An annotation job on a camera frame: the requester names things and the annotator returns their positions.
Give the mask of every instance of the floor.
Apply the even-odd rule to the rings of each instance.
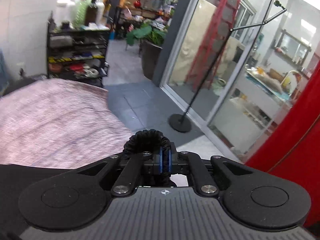
[[[147,81],[141,68],[138,55],[139,45],[128,46],[125,40],[111,40],[108,44],[107,62],[110,65],[109,76],[103,78],[103,85],[119,85]]]
[[[190,102],[194,95],[191,85],[170,85],[170,87],[186,102]],[[218,98],[219,96],[213,93],[212,89],[201,89],[193,103],[192,109],[203,119],[206,119]]]
[[[125,50],[125,41],[110,41],[107,62],[109,76],[104,78],[104,88],[108,93],[108,107],[133,133],[140,130],[161,131],[175,143],[178,151],[188,150],[198,153],[203,159],[212,155],[222,155],[215,145],[192,124],[188,133],[179,133],[168,124],[171,114],[182,114],[182,110],[161,89],[144,77],[141,69],[139,47],[135,44]],[[185,186],[186,178],[175,175],[177,185]]]
[[[192,124],[188,133],[173,130],[167,120],[171,114],[182,114],[182,110],[151,81],[121,85],[107,85],[108,107],[132,132],[155,129],[175,143],[184,145],[203,135]]]

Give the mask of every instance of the red cloth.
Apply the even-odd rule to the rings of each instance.
[[[309,192],[312,205],[306,226],[320,221],[319,115],[320,63],[296,104],[246,163],[252,168],[296,182]]]

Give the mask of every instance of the black rope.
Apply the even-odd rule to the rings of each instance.
[[[169,173],[169,150],[171,142],[157,130],[143,130],[131,136],[124,145],[122,152],[123,159],[129,159],[131,155],[141,152],[156,152],[162,147],[162,174],[154,175],[156,187],[174,187],[174,182],[170,180]]]

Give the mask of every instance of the ribbed gray platform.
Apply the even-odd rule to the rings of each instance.
[[[191,187],[139,187],[112,201],[106,213],[77,231],[52,233],[27,229],[24,240],[308,240],[303,228],[260,232],[235,222],[218,200],[196,195]]]

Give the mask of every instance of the storage shelf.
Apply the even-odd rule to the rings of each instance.
[[[51,64],[54,64],[54,63],[65,63],[65,62],[75,62],[75,61],[89,60],[89,59],[95,59],[95,58],[96,59],[103,59],[103,58],[105,58],[105,56],[91,56],[91,57],[84,57],[84,58],[81,58],[81,59],[62,57],[62,58],[54,59],[54,60],[48,59],[48,62],[51,63]]]
[[[60,73],[54,73],[54,72],[51,72],[49,71],[49,74],[53,75],[53,76],[56,76],[58,78],[62,78],[62,79],[67,79],[67,80],[74,80],[74,81],[81,81],[81,80],[90,80],[90,79],[101,79],[103,77],[106,77],[108,76],[108,74],[106,75],[103,75],[101,74],[102,70],[103,69],[102,67],[93,67],[94,69],[98,70],[99,71],[99,75],[97,77],[86,77],[86,76],[82,76],[80,78],[77,78],[75,76],[75,72],[76,71],[73,71],[73,70],[64,70]]]
[[[75,46],[65,46],[65,47],[59,47],[59,48],[50,48],[51,53],[58,54],[63,52],[70,52],[70,51],[78,51],[78,52],[84,52],[84,51],[92,51],[92,50],[98,50],[98,51],[104,51],[107,49],[106,44],[102,45],[87,45],[87,46],[81,46],[81,45],[75,45]]]
[[[59,35],[59,34],[73,34],[73,33],[83,33],[83,34],[90,34],[90,33],[99,33],[99,32],[110,32],[109,29],[106,30],[78,30],[78,29],[67,29],[67,30],[59,30],[59,31],[50,31],[50,35]]]

